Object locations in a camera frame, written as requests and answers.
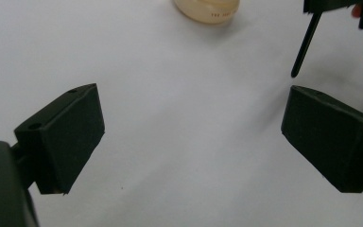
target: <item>finger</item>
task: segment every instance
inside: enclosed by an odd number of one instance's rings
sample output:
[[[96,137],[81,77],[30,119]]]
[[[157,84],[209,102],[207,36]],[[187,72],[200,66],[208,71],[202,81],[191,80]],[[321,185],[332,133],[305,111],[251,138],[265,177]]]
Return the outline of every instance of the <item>finger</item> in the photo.
[[[361,16],[361,5],[356,4],[352,9],[352,16],[354,18],[359,18]]]

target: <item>screw hole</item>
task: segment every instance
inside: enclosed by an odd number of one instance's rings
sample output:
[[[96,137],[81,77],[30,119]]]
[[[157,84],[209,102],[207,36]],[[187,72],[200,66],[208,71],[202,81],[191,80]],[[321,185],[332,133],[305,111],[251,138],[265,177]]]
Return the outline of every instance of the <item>screw hole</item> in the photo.
[[[42,125],[41,123],[35,123],[35,124],[28,126],[28,128],[30,130],[37,130],[41,125]]]

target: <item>white table surface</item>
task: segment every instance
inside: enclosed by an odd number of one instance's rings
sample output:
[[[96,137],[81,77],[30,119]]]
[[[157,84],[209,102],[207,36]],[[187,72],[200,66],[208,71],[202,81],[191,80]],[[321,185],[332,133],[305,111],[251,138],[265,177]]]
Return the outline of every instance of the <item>white table surface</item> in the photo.
[[[363,226],[282,136],[291,85],[363,112],[363,30],[324,13],[302,70],[303,0],[242,0],[207,26],[171,0],[0,0],[0,140],[62,93],[97,83],[106,133],[42,227]]]

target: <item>black pen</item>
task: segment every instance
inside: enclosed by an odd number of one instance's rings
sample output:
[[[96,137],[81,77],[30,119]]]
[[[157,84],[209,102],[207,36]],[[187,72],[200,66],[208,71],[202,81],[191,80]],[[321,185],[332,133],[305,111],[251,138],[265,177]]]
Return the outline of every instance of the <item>black pen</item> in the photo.
[[[300,48],[297,59],[294,62],[293,69],[291,70],[291,77],[295,78],[299,74],[300,68],[302,67],[303,60],[308,50],[308,46],[311,43],[312,37],[314,36],[315,30],[317,29],[318,22],[320,21],[322,13],[314,13],[308,29],[305,33],[304,40],[302,41],[302,47]]]

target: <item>beige container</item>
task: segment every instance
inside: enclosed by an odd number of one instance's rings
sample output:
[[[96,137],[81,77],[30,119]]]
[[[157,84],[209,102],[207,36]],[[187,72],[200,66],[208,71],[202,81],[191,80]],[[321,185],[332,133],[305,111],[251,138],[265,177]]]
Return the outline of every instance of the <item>beige container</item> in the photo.
[[[234,16],[240,0],[175,0],[175,3],[181,12],[193,20],[219,24]]]

